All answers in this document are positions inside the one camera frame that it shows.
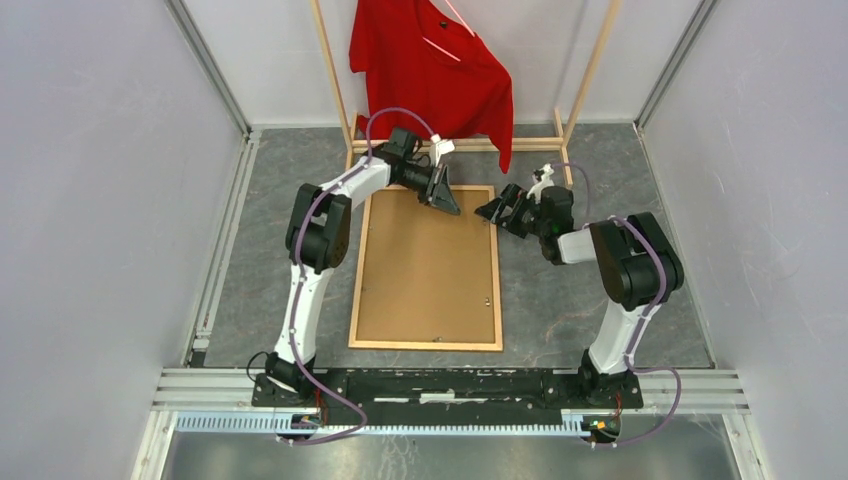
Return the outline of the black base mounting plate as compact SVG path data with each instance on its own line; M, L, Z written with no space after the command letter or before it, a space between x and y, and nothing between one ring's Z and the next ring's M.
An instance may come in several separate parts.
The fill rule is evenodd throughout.
M259 373L254 407L316 407L327 427L557 426L563 410L597 415L644 406L632 373L582 369L344 369L285 388Z

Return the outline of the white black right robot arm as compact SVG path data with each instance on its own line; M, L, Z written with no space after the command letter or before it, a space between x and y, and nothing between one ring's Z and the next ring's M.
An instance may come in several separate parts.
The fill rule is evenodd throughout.
M566 187L531 192L509 184L475 213L520 238L535 236L543 257L554 265L597 265L607 296L601 327L576 374L553 392L602 408L633 378L635 349L654 313L682 287L684 271L653 213L612 217L579 229L573 204Z

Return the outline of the red t-shirt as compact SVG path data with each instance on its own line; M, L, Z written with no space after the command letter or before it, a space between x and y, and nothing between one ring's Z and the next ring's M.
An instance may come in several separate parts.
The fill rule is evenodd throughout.
M453 62L428 47L418 26L420 1L360 1L352 27L349 65L365 79L368 114L357 128L372 139L400 127L422 138L439 134L489 138L499 168L512 160L513 84L507 69L477 35L473 50ZM377 120L368 115L378 113Z

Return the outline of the aluminium rail frame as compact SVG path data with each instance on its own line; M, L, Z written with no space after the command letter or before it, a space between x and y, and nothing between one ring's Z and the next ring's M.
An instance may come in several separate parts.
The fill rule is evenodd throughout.
M313 447L276 441L281 413L254 409L245 374L250 346L279 331L289 273L272 257L272 206L287 206L287 174L297 158L330 149L325 129L307 141L268 130L243 189L244 212L232 231L211 323L212 356L199 368L162 373L153 413L163 429L142 448L134 473L161 479L767 479L770 471L736 373L714 367L700 314L684 292L657 317L647 357L681 366L684 393L675 417L648 440L606 451L579 446L557 431L494 435L362 434ZM358 249L333 275L321 312L321 366L564 367L577 364L604 307L597 271L555 268L532 240L498 237L506 349L495 353L355 350L348 346Z

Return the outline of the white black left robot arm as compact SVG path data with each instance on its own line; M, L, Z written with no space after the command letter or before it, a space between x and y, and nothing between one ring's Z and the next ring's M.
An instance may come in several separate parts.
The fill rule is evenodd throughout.
M424 206L461 214L449 168L441 160L455 150L454 142L437 134L430 140L429 163L420 165L414 161L420 137L396 128L387 141L337 178L299 187L285 238L292 286L282 332L265 364L266 376L288 406L306 405L317 389L310 376L321 304L335 269L347 255L353 210L376 192L396 185L413 192Z

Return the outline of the pink clothes hanger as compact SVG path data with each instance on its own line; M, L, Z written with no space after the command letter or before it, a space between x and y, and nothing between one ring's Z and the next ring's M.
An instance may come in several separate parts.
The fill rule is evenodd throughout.
M459 63L470 55L477 35L449 1L444 4L453 17L440 9L436 1L420 1L416 6L418 26L428 47Z

